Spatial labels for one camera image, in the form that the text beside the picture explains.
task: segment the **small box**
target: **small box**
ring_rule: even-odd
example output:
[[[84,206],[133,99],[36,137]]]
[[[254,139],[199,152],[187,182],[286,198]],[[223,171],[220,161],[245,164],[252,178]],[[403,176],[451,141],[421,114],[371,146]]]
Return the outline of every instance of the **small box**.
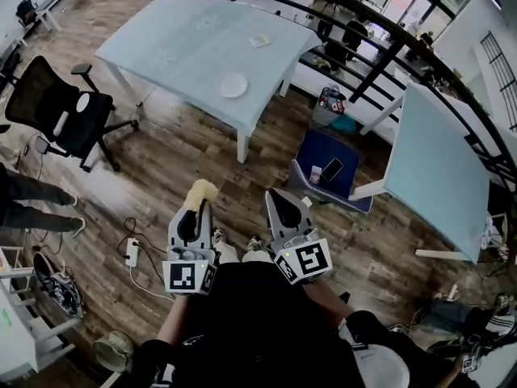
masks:
[[[169,293],[210,293],[217,268],[208,260],[162,262],[166,291]]]
[[[326,238],[282,249],[276,254],[275,263],[291,285],[332,270]]]

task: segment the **small card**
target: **small card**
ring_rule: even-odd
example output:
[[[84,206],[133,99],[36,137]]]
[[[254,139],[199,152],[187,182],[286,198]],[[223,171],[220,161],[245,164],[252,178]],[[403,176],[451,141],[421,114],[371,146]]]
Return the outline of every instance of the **small card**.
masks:
[[[264,34],[258,35],[258,36],[255,36],[255,37],[250,37],[249,41],[250,41],[250,43],[252,44],[252,46],[254,48],[260,48],[262,46],[265,46],[266,44],[270,44],[271,43],[269,38],[266,35],[264,35]]]
[[[313,165],[312,170],[310,171],[310,182],[314,184],[320,183],[320,175],[322,174],[322,169],[320,167],[316,167]]]

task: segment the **sneaker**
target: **sneaker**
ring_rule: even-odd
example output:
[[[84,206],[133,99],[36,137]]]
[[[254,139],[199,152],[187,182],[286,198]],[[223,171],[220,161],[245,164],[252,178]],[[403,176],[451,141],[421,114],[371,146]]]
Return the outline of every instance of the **sneaker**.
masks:
[[[75,233],[72,234],[72,238],[77,237],[77,235],[79,233],[81,233],[84,230],[84,228],[86,227],[86,220],[84,218],[82,218],[82,217],[79,218],[79,220],[81,220],[82,225],[77,230],[75,230]]]
[[[216,227],[213,231],[212,244],[215,246],[219,242],[226,243],[226,234],[222,229]]]
[[[263,249],[262,239],[259,236],[253,236],[248,243],[246,251],[259,251]]]

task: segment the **person's arm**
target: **person's arm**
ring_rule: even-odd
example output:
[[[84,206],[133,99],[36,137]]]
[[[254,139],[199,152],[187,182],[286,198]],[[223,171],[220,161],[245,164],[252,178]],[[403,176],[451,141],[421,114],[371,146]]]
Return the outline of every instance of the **person's arm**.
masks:
[[[176,345],[181,342],[183,325],[187,317],[188,300],[189,297],[187,295],[179,294],[176,296],[169,316],[167,316],[162,328],[158,332],[157,340],[162,340],[171,345]]]
[[[303,286],[307,296],[329,315],[330,321],[336,327],[353,313],[322,278]]]
[[[451,371],[445,375],[445,377],[438,383],[436,388],[448,388],[454,380],[460,375],[461,370],[463,369],[463,359],[465,355],[459,355],[454,361],[454,365],[452,366]]]

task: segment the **black pants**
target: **black pants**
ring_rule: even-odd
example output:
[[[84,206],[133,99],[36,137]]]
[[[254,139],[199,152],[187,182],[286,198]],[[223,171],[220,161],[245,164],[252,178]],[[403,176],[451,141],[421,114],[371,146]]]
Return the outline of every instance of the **black pants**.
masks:
[[[42,200],[59,205],[70,205],[73,197],[55,185],[6,170],[9,192],[3,225],[18,229],[42,229],[50,231],[73,231],[81,227],[81,220],[44,213],[32,207],[25,207],[16,200]]]
[[[330,32],[332,32],[332,27],[334,25],[332,23],[326,22],[325,20],[320,20],[317,24],[317,32],[324,35],[330,36]]]
[[[411,387],[435,388],[452,370],[451,361],[425,352],[402,333],[388,331],[370,312],[354,312],[347,318],[347,327],[356,342],[382,345],[395,351],[410,371]],[[450,385],[451,388],[474,386],[477,384],[464,373]]]

